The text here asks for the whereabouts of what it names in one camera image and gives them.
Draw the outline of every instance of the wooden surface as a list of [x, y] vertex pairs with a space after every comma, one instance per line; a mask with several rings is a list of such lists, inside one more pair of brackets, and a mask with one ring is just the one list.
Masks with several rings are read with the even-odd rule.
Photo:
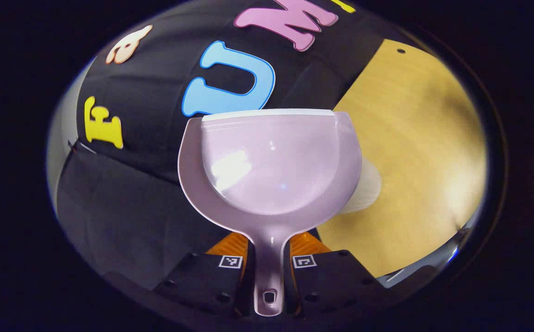
[[334, 111], [351, 116], [382, 189], [369, 208], [317, 228], [326, 246], [350, 250], [379, 277], [430, 254], [469, 220], [484, 191], [485, 139], [438, 59], [385, 40]]

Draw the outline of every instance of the dustpan handle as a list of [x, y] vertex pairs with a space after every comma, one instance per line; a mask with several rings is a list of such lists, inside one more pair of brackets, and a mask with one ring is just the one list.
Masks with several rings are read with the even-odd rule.
[[276, 316], [283, 311], [283, 239], [261, 237], [254, 240], [254, 311]]

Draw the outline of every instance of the pink dustpan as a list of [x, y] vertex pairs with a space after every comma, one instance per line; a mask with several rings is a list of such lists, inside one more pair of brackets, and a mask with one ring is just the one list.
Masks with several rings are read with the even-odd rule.
[[361, 161], [343, 112], [268, 109], [187, 122], [181, 187], [202, 216], [254, 244], [256, 313], [281, 313], [285, 244], [343, 208], [359, 182]]

